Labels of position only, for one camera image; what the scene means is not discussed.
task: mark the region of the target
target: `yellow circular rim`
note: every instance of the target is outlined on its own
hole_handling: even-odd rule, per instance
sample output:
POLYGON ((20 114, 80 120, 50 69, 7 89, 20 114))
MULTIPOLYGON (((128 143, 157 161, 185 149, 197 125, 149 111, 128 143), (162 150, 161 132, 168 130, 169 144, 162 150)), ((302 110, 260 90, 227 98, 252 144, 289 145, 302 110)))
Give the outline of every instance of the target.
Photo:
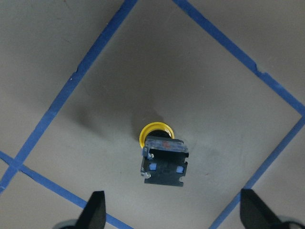
POLYGON ((148 125, 146 125, 146 127, 143 128, 143 130, 140 133, 139 142, 141 148, 145 146, 145 139, 148 136, 148 134, 151 131, 155 131, 155 130, 163 130, 167 132, 171 138, 175 138, 173 134, 173 130, 170 128, 169 125, 161 122, 149 123, 148 125))

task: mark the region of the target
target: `concrete floor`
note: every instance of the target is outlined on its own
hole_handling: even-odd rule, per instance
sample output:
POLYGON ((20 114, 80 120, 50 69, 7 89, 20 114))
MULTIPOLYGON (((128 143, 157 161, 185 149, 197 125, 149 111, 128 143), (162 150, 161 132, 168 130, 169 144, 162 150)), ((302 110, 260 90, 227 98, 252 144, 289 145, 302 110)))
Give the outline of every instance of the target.
MULTIPOLYGON (((62 109, 48 110, 122 3, 0 3, 0 151, 18 155, 2 160, 75 195, 59 196, 24 172, 6 187, 10 170, 0 160, 1 228, 76 219, 74 200, 95 190, 105 191, 108 214, 135 229, 217 228, 223 220, 219 228, 243 228, 238 206, 214 221, 274 149, 280 156, 253 189, 276 214, 304 222, 304 106, 296 111, 173 1, 138 1, 62 109), (45 112, 55 118, 44 132, 35 127, 45 112), (153 121, 168 123, 189 148, 184 187, 140 176, 137 138, 153 121), (295 137, 277 150, 287 134, 295 137)), ((304 1, 190 3, 305 104, 304 1)))

